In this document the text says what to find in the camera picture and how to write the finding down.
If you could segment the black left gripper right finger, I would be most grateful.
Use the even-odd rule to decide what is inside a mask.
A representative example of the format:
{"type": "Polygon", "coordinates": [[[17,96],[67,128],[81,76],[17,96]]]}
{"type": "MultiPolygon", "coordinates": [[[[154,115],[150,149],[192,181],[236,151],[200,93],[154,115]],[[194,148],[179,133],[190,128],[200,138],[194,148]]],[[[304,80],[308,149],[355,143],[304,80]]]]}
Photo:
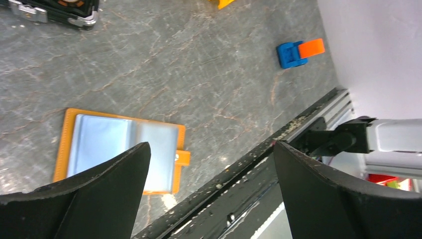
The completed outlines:
{"type": "Polygon", "coordinates": [[[420,193],[351,176],[284,142],[274,161],[293,238],[421,238],[420,193]]]}

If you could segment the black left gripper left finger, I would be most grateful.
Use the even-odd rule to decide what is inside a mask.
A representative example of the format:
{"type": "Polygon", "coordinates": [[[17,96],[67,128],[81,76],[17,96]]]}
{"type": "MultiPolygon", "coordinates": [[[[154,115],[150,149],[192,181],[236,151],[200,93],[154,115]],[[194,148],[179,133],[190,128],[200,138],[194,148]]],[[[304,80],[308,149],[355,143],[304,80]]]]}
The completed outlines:
{"type": "Polygon", "coordinates": [[[64,180],[1,195],[1,238],[130,238],[150,158],[143,142],[64,180]]]}

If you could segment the orange leather card holder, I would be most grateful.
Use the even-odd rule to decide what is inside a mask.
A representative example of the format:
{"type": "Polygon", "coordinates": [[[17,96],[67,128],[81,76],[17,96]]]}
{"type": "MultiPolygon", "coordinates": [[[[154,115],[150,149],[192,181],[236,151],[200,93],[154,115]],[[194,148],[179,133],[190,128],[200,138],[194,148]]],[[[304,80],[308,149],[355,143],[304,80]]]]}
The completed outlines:
{"type": "Polygon", "coordinates": [[[176,194],[182,168],[186,128],[180,124],[68,108],[65,112],[53,182],[64,180],[148,142],[151,159],[145,195],[176,194]]]}

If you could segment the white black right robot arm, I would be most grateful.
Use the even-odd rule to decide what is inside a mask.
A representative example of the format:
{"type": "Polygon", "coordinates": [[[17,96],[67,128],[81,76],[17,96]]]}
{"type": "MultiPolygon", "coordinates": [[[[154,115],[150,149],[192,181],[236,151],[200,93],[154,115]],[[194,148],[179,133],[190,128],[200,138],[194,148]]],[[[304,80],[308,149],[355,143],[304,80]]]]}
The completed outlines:
{"type": "Polygon", "coordinates": [[[422,178],[421,119],[359,117],[325,128],[324,118],[308,127],[293,146],[309,156],[334,157],[343,152],[374,154],[381,161],[367,161],[369,174],[422,178]]]}

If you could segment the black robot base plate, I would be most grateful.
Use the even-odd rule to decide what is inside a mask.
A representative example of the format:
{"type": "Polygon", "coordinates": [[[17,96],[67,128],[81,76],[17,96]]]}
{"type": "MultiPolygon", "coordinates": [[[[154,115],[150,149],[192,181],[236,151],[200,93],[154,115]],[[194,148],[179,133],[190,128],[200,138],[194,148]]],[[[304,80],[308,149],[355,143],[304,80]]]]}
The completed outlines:
{"type": "Polygon", "coordinates": [[[279,140],[292,141],[318,118],[329,121],[350,102],[333,89],[282,128],[135,235],[137,239],[218,239],[278,184],[270,158],[279,140]]]}

